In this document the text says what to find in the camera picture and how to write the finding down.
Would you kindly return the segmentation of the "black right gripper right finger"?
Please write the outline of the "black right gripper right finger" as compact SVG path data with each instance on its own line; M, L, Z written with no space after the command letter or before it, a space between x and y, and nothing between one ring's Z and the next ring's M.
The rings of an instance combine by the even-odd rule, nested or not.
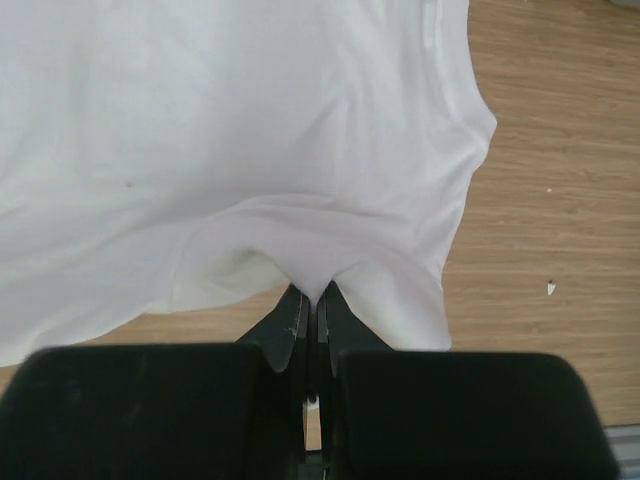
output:
M335 284L317 306L331 479L616 479L588 389L563 358L390 348Z

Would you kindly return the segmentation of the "white t-shirt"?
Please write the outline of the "white t-shirt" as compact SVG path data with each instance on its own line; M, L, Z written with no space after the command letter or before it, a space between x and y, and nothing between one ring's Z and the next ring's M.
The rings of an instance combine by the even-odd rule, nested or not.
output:
M465 1L5 1L1 362L330 282L390 346L441 286L496 120Z

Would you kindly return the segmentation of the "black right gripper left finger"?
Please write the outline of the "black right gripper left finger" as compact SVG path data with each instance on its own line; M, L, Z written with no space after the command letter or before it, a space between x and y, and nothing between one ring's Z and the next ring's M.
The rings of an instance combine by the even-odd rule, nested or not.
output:
M56 347L1 399L5 479L294 479L306 299L232 343Z

